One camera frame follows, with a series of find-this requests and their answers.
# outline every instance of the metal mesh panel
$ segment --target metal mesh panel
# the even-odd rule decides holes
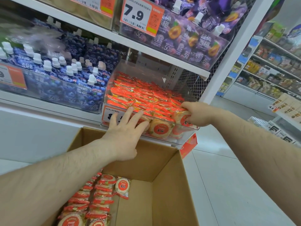
[[[255,1],[256,0],[246,0],[248,9],[247,9],[246,13],[243,15],[243,17],[237,23],[237,25],[235,27],[235,31],[234,31],[234,37],[237,35],[240,27],[242,26],[243,22],[245,21],[246,17],[248,16],[248,14],[249,14],[251,8],[253,7]],[[228,48],[230,47],[230,45],[225,49],[225,51],[221,54],[219,59],[216,61],[216,63],[211,68],[210,75],[209,75],[207,80],[204,81],[197,74],[194,74],[194,73],[189,72],[187,70],[183,70],[183,73],[180,76],[179,81],[187,83],[187,86],[190,88],[191,92],[193,92],[196,100],[199,100],[201,98],[204,90],[206,89],[207,85],[209,84],[210,80],[212,79],[212,76],[214,75],[215,71],[217,70],[219,64],[223,60],[223,58],[224,58],[225,54],[227,53]]]

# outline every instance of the clear plastic bin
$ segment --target clear plastic bin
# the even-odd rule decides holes
[[[3,62],[0,62],[0,65],[12,66]],[[4,83],[0,83],[0,89],[92,113],[100,113],[104,92],[81,87],[31,70],[19,69],[23,72],[27,89]]]
[[[123,23],[119,33],[205,70],[212,68],[230,43],[167,9],[156,37]]]
[[[95,23],[101,27],[112,30],[113,23],[120,21],[120,14],[122,9],[122,0],[115,0],[113,17],[101,14],[87,6],[81,5],[71,0],[40,0],[46,4],[57,7],[63,11],[76,15],[84,20]]]
[[[174,91],[167,89],[169,85],[168,83],[172,79],[168,78],[166,75],[121,60],[121,62],[116,67],[115,71],[112,73],[111,78],[109,79],[107,85],[107,89],[104,97],[103,109],[102,109],[102,124],[104,126],[109,125],[110,118],[115,111],[117,111],[118,113],[117,119],[119,121],[119,119],[121,119],[123,113],[126,111],[126,109],[129,106],[133,106],[134,108],[136,108],[137,104],[135,102],[133,104],[131,102],[126,103],[125,100],[124,103],[126,103],[126,105],[123,104],[122,102],[120,104],[114,103],[116,97],[114,96],[113,88],[116,89],[116,82],[119,81],[120,79],[119,76],[122,76],[123,74],[126,74],[132,78],[136,78],[138,81],[142,80],[146,83],[153,84],[153,86],[155,84],[156,87],[165,89],[165,91],[170,93],[174,92],[175,94],[179,94],[181,89],[183,89],[183,87],[177,87],[177,90]],[[138,85],[139,83],[136,84],[137,87],[133,90],[133,93],[136,93],[136,90],[140,90],[138,89],[139,88]],[[190,95],[189,98],[183,96],[183,99],[185,101],[187,100],[195,101],[195,98],[192,98],[191,94],[189,95]],[[160,103],[160,101],[150,102],[150,104],[158,104],[158,103]],[[145,113],[141,119],[141,122],[150,121],[150,125],[146,128],[145,132],[143,133],[143,136],[148,136],[155,139],[168,141],[176,145],[183,145],[195,133],[195,131],[199,129],[199,127],[191,125],[190,123],[187,123],[185,121],[186,115],[174,116],[175,113],[172,112],[172,114],[169,116],[166,116],[164,118],[158,118],[160,117],[160,115],[158,116],[156,111],[150,112],[148,109],[145,109],[144,111]]]

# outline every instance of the tiled floor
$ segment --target tiled floor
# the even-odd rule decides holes
[[[221,97],[211,105],[245,120],[273,119]],[[250,177],[212,125],[197,131],[197,137],[198,145],[184,166],[200,226],[295,225]]]

